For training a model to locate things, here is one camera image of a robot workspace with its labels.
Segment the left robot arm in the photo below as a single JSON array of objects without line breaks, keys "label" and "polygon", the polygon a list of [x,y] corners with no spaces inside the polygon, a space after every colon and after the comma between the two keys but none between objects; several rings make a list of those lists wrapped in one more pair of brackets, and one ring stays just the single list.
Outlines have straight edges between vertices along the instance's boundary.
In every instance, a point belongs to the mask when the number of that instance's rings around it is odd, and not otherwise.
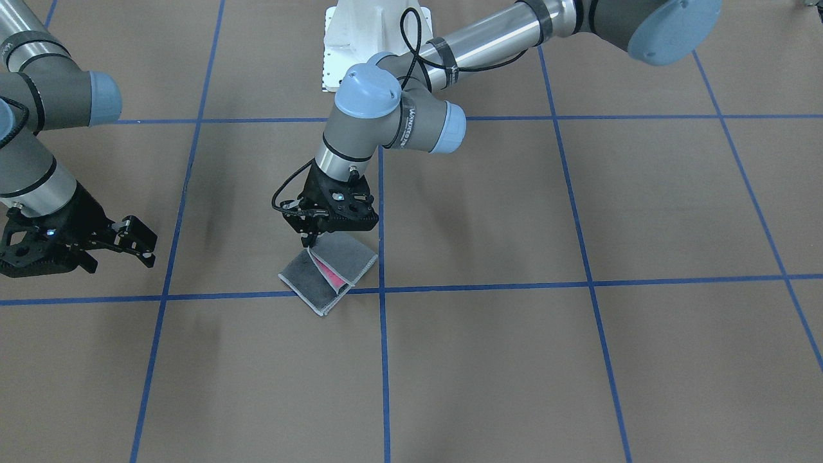
[{"label": "left robot arm", "polygon": [[454,152],[466,133],[464,110],[435,96],[462,77],[512,64],[555,37],[594,34],[640,62],[666,66],[687,56],[714,29],[720,1],[518,1],[445,36],[408,37],[406,9],[397,26],[406,50],[384,51],[350,67],[335,94],[321,144],[301,167],[294,200],[271,202],[311,248],[334,232],[366,232],[379,222],[365,177],[379,147]]}]

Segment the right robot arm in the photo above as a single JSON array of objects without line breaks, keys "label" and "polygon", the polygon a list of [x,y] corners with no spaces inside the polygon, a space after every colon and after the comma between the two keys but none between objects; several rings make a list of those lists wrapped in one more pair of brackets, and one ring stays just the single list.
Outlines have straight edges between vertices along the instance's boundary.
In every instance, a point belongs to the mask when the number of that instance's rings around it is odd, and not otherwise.
[{"label": "right robot arm", "polygon": [[2,274],[10,278],[97,269],[91,250],[155,264],[157,235],[135,216],[114,221],[39,140],[47,130],[117,122],[120,88],[83,70],[23,1],[1,3]]}]

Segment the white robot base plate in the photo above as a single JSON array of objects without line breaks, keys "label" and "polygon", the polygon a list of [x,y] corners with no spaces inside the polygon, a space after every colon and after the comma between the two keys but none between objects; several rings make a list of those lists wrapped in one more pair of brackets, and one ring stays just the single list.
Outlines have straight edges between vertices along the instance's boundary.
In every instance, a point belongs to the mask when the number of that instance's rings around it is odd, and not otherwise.
[{"label": "white robot base plate", "polygon": [[326,9],[321,90],[336,92],[350,67],[377,53],[408,52],[400,32],[408,8],[416,9],[424,21],[422,40],[432,39],[431,11],[418,1],[338,1]]}]

